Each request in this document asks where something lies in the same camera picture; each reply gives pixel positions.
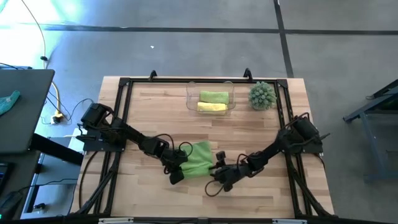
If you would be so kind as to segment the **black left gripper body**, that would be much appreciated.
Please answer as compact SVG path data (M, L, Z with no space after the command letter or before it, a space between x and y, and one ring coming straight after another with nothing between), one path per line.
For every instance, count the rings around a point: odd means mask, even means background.
M181 164L188 161L188 157L185 151L165 149L160 161L166 172L175 172L181 169Z

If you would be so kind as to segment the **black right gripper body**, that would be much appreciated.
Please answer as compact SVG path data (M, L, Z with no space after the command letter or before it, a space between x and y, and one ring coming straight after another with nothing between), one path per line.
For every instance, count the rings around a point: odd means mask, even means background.
M230 164L216 170L211 176L221 184L234 184L250 173L251 170L247 164Z

